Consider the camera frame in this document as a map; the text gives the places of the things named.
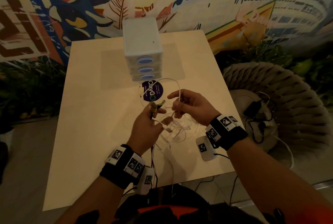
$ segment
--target blue oval drawer handle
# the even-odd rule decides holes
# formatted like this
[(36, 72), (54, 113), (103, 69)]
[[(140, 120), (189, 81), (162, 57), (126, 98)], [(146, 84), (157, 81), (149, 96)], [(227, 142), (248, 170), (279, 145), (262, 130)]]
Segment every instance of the blue oval drawer handle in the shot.
[(155, 75), (153, 75), (153, 74), (148, 74), (148, 75), (143, 75), (143, 76), (141, 76), (141, 79), (151, 79), (151, 78), (154, 78), (155, 77)]
[(138, 71), (140, 72), (140, 73), (148, 73), (148, 72), (152, 72), (154, 69), (153, 68), (151, 68), (151, 67), (146, 67), (146, 68), (141, 68), (141, 69), (139, 69)]
[(145, 58), (138, 59), (136, 62), (138, 64), (147, 64), (147, 63), (152, 63), (153, 61), (154, 61), (153, 58), (151, 58), (151, 57), (145, 57)]

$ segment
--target person's left hand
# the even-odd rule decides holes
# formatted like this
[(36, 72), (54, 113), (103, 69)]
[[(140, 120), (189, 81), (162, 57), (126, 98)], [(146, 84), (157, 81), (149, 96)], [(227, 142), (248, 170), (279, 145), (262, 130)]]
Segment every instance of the person's left hand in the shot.
[[(162, 108), (158, 110), (158, 113), (166, 112)], [(155, 144), (163, 131), (163, 126), (160, 123), (155, 125), (154, 121), (150, 119), (150, 115), (150, 105), (147, 105), (134, 121), (132, 133), (127, 142), (127, 145), (140, 156)]]

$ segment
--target wristband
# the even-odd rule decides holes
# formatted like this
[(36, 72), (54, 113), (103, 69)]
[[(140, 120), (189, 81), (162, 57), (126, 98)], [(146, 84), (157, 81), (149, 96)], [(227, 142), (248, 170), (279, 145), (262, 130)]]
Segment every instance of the wristband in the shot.
[(219, 115), (206, 127), (206, 135), (227, 151), (236, 142), (248, 136), (240, 125), (233, 116)]
[(100, 176), (118, 187), (126, 189), (130, 183), (139, 181), (144, 164), (145, 161), (141, 156), (135, 153), (130, 146), (123, 144), (106, 159)]

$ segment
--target mini drawer cabinet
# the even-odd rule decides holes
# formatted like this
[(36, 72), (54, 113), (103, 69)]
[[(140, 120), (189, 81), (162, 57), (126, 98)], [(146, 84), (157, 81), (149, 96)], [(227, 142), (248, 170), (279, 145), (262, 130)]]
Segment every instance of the mini drawer cabinet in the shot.
[(124, 20), (123, 43), (133, 81), (143, 82), (162, 77), (163, 49), (155, 18)]

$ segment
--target round purple sticker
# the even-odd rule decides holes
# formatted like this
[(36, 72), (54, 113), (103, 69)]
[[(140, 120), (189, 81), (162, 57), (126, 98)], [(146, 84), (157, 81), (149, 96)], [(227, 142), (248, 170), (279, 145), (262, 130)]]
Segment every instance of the round purple sticker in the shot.
[(154, 102), (161, 98), (163, 94), (163, 87), (159, 82), (155, 82), (155, 80), (150, 80), (142, 83), (144, 92), (148, 89), (148, 91), (144, 94), (145, 101)]

